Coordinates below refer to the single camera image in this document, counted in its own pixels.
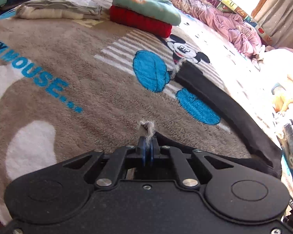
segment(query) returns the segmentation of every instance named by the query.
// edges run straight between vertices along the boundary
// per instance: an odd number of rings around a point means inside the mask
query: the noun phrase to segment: pink quilt
[[[241,53],[258,54],[261,40],[258,33],[241,16],[223,13],[206,0],[170,0],[179,10],[199,19],[229,40]]]

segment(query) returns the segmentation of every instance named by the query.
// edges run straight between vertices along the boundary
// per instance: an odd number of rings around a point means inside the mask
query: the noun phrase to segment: cartoon character
[[[177,64],[182,58],[185,58],[194,64],[199,63],[201,60],[210,63],[210,60],[206,54],[197,52],[193,47],[187,45],[182,38],[174,34],[171,34],[169,38],[172,41],[166,41],[167,39],[160,39],[160,41],[173,51],[172,58],[175,64]]]

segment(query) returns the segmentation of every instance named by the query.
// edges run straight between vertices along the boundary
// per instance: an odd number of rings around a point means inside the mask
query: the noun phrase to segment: beige curtain
[[[273,46],[293,48],[293,0],[277,0],[257,20],[272,37]]]

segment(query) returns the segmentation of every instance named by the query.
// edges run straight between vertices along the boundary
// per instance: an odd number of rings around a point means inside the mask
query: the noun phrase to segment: folded clothes
[[[16,17],[100,19],[101,10],[92,0],[31,0],[16,10]]]
[[[113,0],[112,4],[173,26],[178,26],[181,23],[179,11],[169,0]]]
[[[110,20],[118,24],[147,31],[162,38],[168,38],[172,31],[172,25],[170,24],[117,6],[111,6]]]

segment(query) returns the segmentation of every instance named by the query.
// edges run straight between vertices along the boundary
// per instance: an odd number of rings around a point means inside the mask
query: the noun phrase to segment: gray cloth
[[[25,19],[100,19],[102,7],[92,0],[31,0],[23,3],[16,17]]]

